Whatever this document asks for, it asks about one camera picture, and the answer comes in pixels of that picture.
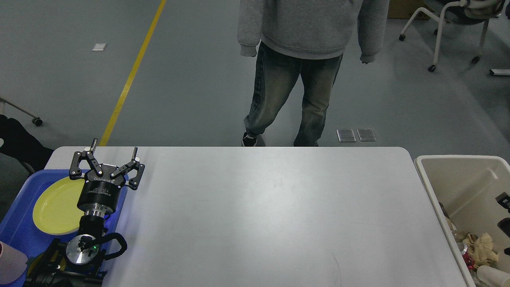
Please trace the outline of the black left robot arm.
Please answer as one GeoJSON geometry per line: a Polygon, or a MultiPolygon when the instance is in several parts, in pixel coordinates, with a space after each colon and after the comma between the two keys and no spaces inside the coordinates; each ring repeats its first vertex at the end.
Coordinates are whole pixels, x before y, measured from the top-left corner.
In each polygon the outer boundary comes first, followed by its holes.
{"type": "Polygon", "coordinates": [[[122,189],[137,190],[145,165],[133,149],[131,160],[122,166],[100,163],[94,156],[97,139],[82,152],[75,152],[69,168],[70,180],[84,180],[77,207],[83,212],[78,232],[69,241],[55,238],[27,269],[24,287],[100,287],[107,260],[128,248],[125,238],[106,227],[115,214],[122,189]]]}

